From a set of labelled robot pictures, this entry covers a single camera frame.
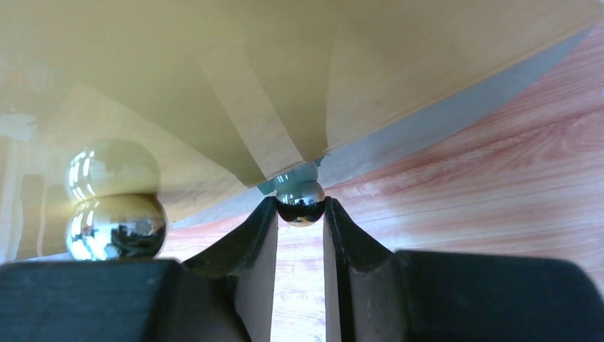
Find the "curved gray surface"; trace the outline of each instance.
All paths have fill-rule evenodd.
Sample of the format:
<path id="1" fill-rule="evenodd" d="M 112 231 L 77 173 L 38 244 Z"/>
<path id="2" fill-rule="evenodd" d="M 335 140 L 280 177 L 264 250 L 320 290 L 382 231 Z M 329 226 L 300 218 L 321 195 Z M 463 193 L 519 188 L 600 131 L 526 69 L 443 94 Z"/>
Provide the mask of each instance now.
<path id="1" fill-rule="evenodd" d="M 319 183 L 323 187 L 330 187 L 364 175 L 467 128 L 537 81 L 587 34 L 588 31 L 577 34 L 485 81 L 332 151 L 319 167 Z M 172 224 L 172 228 L 215 222 L 250 212 L 263 197 L 258 189 L 249 189 Z"/>

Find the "laminate floor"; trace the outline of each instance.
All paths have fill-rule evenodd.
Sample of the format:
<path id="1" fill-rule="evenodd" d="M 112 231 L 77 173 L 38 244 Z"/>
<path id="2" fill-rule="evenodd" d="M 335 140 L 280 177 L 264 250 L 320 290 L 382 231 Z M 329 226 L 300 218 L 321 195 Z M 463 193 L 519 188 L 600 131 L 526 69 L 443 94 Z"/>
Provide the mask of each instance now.
<path id="1" fill-rule="evenodd" d="M 326 192 L 391 249 L 569 259 L 604 293 L 604 25 L 488 118 Z M 163 256 L 244 218 L 172 231 Z M 273 341 L 324 341 L 322 222 L 280 227 Z"/>

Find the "black plastic part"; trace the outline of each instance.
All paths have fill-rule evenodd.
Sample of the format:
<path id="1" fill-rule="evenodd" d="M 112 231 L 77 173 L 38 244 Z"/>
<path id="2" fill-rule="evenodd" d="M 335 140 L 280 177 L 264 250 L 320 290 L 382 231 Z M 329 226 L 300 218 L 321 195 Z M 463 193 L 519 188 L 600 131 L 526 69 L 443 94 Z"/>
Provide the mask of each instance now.
<path id="1" fill-rule="evenodd" d="M 269 341 L 276 199 L 178 264 L 24 262 L 0 267 L 0 341 Z"/>
<path id="2" fill-rule="evenodd" d="M 604 341 L 604 304 L 552 259 L 390 252 L 336 199 L 324 218 L 328 341 Z"/>
<path id="3" fill-rule="evenodd" d="M 252 341 L 270 341 L 277 254 L 277 199 L 266 197 L 237 229 L 184 262 L 215 279 Z"/>

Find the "chrome ball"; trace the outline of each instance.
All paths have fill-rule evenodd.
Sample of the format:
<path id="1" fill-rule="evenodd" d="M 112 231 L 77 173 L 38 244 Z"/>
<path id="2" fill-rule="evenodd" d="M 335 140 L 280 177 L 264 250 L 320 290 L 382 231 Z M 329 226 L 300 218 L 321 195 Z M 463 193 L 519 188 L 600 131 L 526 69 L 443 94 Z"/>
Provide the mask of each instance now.
<path id="1" fill-rule="evenodd" d="M 116 195 L 78 204 L 66 244 L 76 260 L 153 258 L 166 234 L 166 213 L 155 197 Z"/>
<path id="2" fill-rule="evenodd" d="M 109 195 L 156 194 L 160 166 L 137 142 L 99 140 L 71 160 L 65 185 L 75 203 Z"/>
<path id="3" fill-rule="evenodd" d="M 325 211 L 325 191 L 315 181 L 277 189 L 277 210 L 281 218 L 295 227 L 317 222 Z"/>

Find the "wooden surface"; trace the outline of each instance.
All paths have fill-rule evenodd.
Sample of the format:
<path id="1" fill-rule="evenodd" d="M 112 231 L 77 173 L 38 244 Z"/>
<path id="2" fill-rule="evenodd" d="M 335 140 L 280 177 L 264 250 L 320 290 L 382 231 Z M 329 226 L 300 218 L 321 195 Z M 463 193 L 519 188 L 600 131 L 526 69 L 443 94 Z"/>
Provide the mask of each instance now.
<path id="1" fill-rule="evenodd" d="M 493 115 L 326 192 L 391 249 L 569 259 L 604 293 L 603 71 L 600 25 Z M 172 231 L 163 255 L 186 259 L 243 219 Z M 324 341 L 322 222 L 280 227 L 273 341 Z"/>

